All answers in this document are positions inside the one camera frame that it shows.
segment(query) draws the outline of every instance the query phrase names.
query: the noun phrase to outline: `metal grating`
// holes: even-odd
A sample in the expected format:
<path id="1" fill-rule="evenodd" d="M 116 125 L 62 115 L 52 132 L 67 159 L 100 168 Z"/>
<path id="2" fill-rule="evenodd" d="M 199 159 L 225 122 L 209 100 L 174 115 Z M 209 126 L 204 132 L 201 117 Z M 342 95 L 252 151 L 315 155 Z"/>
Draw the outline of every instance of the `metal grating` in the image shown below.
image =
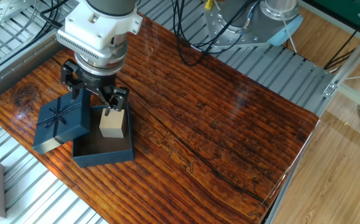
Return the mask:
<path id="1" fill-rule="evenodd" d="M 203 2 L 186 0 L 182 26 L 193 44 L 210 40 L 204 11 Z M 173 31 L 170 0 L 142 1 L 139 12 Z M 234 47 L 215 57 L 318 116 L 330 101 L 321 94 L 333 75 L 284 47 Z"/>
<path id="2" fill-rule="evenodd" d="M 33 3 L 32 6 L 18 13 L 12 19 L 0 24 L 0 63 L 26 46 L 45 24 L 40 17 L 40 11 L 50 8 L 51 1 L 28 1 L 36 2 L 36 7 Z M 77 2 L 72 0 L 63 5 L 59 10 L 58 20 L 63 21 L 76 4 Z"/>
<path id="3" fill-rule="evenodd" d="M 0 127 L 6 223 L 107 223 Z"/>

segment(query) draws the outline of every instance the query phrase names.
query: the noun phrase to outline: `glossy wood surface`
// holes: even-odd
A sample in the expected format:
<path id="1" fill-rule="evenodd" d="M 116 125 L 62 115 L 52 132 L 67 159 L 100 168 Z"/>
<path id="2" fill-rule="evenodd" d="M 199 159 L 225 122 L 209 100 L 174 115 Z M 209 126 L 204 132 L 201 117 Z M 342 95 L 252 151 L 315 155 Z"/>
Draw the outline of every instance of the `glossy wood surface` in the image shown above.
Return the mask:
<path id="1" fill-rule="evenodd" d="M 40 106 L 68 92 L 70 50 L 0 96 L 0 125 L 110 223 L 260 223 L 318 118 L 213 57 L 185 66 L 148 18 L 128 42 L 117 84 L 131 89 L 134 162 L 81 169 L 71 143 L 32 150 Z"/>

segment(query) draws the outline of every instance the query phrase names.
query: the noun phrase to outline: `black cable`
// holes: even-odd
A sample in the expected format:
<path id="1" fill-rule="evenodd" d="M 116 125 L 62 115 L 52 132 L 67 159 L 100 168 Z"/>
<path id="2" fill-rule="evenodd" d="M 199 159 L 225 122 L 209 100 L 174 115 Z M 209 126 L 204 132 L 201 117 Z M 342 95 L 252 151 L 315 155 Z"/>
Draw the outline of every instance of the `black cable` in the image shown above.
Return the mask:
<path id="1" fill-rule="evenodd" d="M 54 7 L 54 1 L 51 0 L 51 8 Z M 56 20 L 58 15 L 59 15 L 59 8 L 57 8 L 55 10 L 55 13 L 53 14 L 53 12 L 50 13 L 50 15 L 48 16 L 49 19 L 52 19 L 52 20 Z M 51 24 L 49 24 L 48 22 L 46 22 L 43 27 L 41 28 L 41 30 L 36 34 L 36 36 L 24 47 L 28 47 L 32 44 L 34 44 L 36 41 L 38 41 L 44 34 L 50 32 L 50 30 L 53 29 L 53 27 L 51 26 Z"/>
<path id="2" fill-rule="evenodd" d="M 46 9 L 40 13 L 40 16 L 42 19 L 44 19 L 46 22 L 48 22 L 51 26 L 53 26 L 56 29 L 60 29 L 62 27 L 62 24 L 56 20 L 49 19 L 45 16 L 48 12 L 52 12 L 59 7 L 61 7 L 63 4 L 67 3 L 69 0 L 63 0 L 62 2 L 58 3 L 57 5 L 51 7 L 50 9 Z"/>
<path id="3" fill-rule="evenodd" d="M 331 68 L 333 65 L 332 63 L 338 60 L 336 57 L 340 52 L 345 48 L 345 46 L 351 41 L 351 39 L 355 36 L 355 34 L 360 30 L 360 25 L 356 28 L 356 30 L 351 34 L 351 36 L 348 38 L 348 40 L 341 46 L 341 48 L 335 53 L 335 55 L 329 60 L 329 62 L 323 67 L 323 69 L 327 70 L 328 68 Z"/>
<path id="4" fill-rule="evenodd" d="M 200 50 L 200 52 L 202 53 L 201 57 L 195 62 L 195 63 L 189 63 L 188 61 L 186 61 L 182 55 L 182 50 L 181 50 L 181 45 L 189 47 L 191 46 L 191 43 L 188 41 L 188 39 L 185 37 L 184 31 L 182 29 L 182 15 L 183 15 L 183 8 L 185 5 L 185 0 L 182 0 L 182 3 L 180 5 L 179 0 L 176 0 L 175 3 L 172 0 L 172 7 L 173 7 L 173 31 L 174 34 L 177 37 L 177 50 L 178 50 L 178 54 L 180 55 L 181 60 L 183 61 L 184 64 L 188 65 L 188 66 L 195 66 L 197 65 L 206 55 L 208 54 L 220 54 L 223 53 L 227 50 L 229 50 L 230 48 L 232 48 L 233 46 L 236 45 L 236 43 L 240 40 L 240 38 L 242 37 L 242 35 L 239 36 L 238 40 L 235 41 L 230 47 L 228 47 L 227 49 L 221 50 L 220 52 L 210 52 L 213 44 L 219 39 L 219 37 L 224 34 L 224 32 L 226 31 L 226 29 L 234 22 L 234 20 L 238 19 L 239 16 L 242 15 L 242 13 L 244 13 L 247 9 L 247 7 L 253 2 L 253 0 L 248 0 L 245 2 L 245 4 L 238 10 L 238 12 L 228 21 L 228 23 L 217 33 L 216 37 L 212 38 L 211 40 L 209 40 L 206 43 L 198 43 L 198 44 L 194 44 L 195 47 L 202 47 L 202 46 L 206 46 L 208 45 L 206 50 Z M 177 24 L 177 28 L 176 28 L 176 23 L 175 23 L 175 17 L 178 17 L 178 24 Z"/>
<path id="5" fill-rule="evenodd" d="M 347 60 L 349 58 L 349 56 L 348 57 L 345 57 L 345 58 L 343 58 L 343 59 L 341 59 L 340 61 L 338 61 L 338 62 L 336 62 L 336 63 L 332 63 L 332 64 L 330 64 L 325 70 L 327 70 L 327 69 L 329 69 L 329 68 L 332 68 L 332 67 L 334 67 L 334 66 L 336 66 L 336 65 L 338 65 L 338 64 L 340 64 L 341 62 L 344 62 L 345 60 Z"/>

